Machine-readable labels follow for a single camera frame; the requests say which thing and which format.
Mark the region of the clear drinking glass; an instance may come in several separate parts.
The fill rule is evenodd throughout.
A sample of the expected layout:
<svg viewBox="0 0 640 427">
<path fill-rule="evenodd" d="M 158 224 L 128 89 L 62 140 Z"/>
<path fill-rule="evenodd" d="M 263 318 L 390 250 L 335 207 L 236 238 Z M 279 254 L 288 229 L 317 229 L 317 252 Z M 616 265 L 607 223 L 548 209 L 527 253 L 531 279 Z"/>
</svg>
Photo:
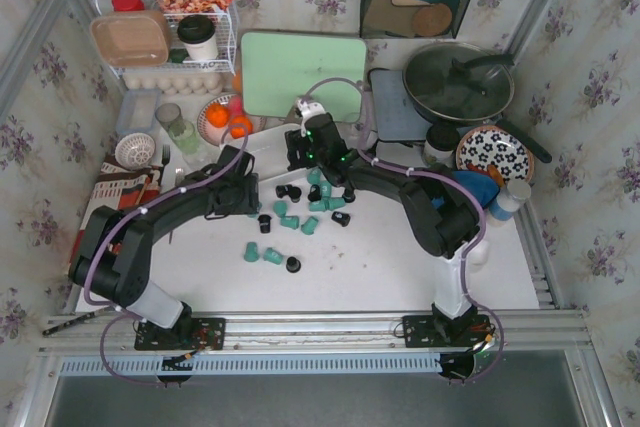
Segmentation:
<svg viewBox="0 0 640 427">
<path fill-rule="evenodd" d="M 338 125 L 341 137 L 349 148 L 359 146 L 363 131 L 365 130 L 366 120 L 362 119 L 361 114 L 349 114 L 344 122 Z M 364 148 L 371 147 L 376 140 L 373 125 L 370 125 L 368 133 L 365 135 Z"/>
</svg>

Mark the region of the white rectangular storage basket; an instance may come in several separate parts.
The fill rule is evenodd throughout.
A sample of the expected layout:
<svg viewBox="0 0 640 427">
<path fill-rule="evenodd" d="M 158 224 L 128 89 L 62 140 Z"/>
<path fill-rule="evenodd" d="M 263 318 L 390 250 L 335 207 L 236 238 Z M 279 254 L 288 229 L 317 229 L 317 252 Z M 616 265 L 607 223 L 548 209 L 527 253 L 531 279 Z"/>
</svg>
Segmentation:
<svg viewBox="0 0 640 427">
<path fill-rule="evenodd" d="M 285 134 L 289 131 L 299 133 L 297 124 L 283 124 L 248 137 L 246 151 L 255 158 L 253 172 L 261 180 L 270 179 L 288 171 L 287 144 Z"/>
</svg>

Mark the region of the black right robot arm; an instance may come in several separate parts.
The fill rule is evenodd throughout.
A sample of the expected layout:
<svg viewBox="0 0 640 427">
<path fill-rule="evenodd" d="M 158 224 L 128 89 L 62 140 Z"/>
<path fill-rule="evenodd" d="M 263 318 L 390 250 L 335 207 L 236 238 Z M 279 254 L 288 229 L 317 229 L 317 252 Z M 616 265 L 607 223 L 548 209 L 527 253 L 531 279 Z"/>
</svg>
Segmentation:
<svg viewBox="0 0 640 427">
<path fill-rule="evenodd" d="M 291 168 L 318 168 L 348 197 L 367 191 L 398 202 L 414 239 L 437 261 L 427 331 L 446 346 L 471 347 L 483 341 L 492 323 L 487 308 L 470 296 L 466 272 L 468 257 L 486 232 L 478 200 L 444 166 L 415 170 L 385 163 L 365 152 L 364 139 L 348 147 L 332 116 L 310 96 L 297 98 L 294 110 L 300 128 L 285 136 Z"/>
</svg>

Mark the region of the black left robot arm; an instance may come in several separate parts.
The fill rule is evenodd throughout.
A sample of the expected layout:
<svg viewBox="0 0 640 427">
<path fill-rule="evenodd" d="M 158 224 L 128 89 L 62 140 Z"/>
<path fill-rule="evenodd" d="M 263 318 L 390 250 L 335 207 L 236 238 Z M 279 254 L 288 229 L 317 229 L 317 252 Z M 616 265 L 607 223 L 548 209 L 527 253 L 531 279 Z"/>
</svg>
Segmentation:
<svg viewBox="0 0 640 427">
<path fill-rule="evenodd" d="M 83 288 L 89 304 L 98 303 L 92 297 L 97 295 L 159 329 L 185 335 L 192 329 L 192 309 L 151 280 L 153 247 L 198 217 L 221 220 L 255 214 L 259 177 L 254 165 L 252 154 L 226 146 L 215 163 L 188 174 L 178 186 L 142 206 L 96 208 L 71 260 L 70 281 Z"/>
</svg>

